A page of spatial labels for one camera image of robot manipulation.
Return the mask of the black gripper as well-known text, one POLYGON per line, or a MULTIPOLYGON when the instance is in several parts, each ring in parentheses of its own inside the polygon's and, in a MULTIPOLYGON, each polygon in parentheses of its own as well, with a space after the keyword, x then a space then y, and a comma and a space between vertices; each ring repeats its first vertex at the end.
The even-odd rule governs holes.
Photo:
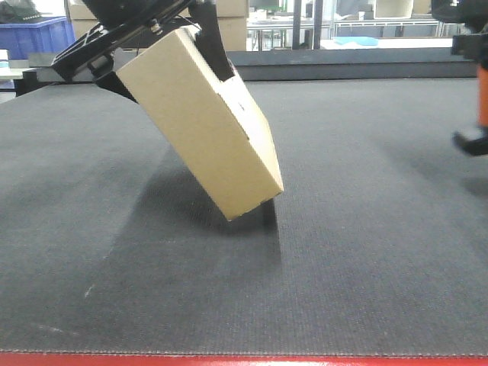
MULTIPOLYGON (((144 28, 160 31, 162 26, 185 9, 200 26, 195 45, 216 77, 225 82, 234 68, 223 46, 215 1, 84 1, 98 23, 75 43, 59 53, 51 67, 66 81, 88 63, 113 51, 144 28)), ((94 83, 102 89, 136 103, 135 97, 115 71, 93 72, 94 83)))

